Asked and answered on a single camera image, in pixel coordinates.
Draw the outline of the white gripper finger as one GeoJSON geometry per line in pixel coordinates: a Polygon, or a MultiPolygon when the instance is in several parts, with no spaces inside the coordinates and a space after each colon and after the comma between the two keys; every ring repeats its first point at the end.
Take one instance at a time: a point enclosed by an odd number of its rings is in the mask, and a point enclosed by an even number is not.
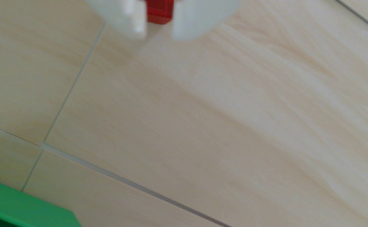
{"type": "Polygon", "coordinates": [[[144,0],[86,0],[110,26],[131,39],[147,35],[147,4],[144,0]]]}
{"type": "Polygon", "coordinates": [[[198,38],[232,16],[241,0],[175,0],[171,36],[176,41],[198,38]]]}

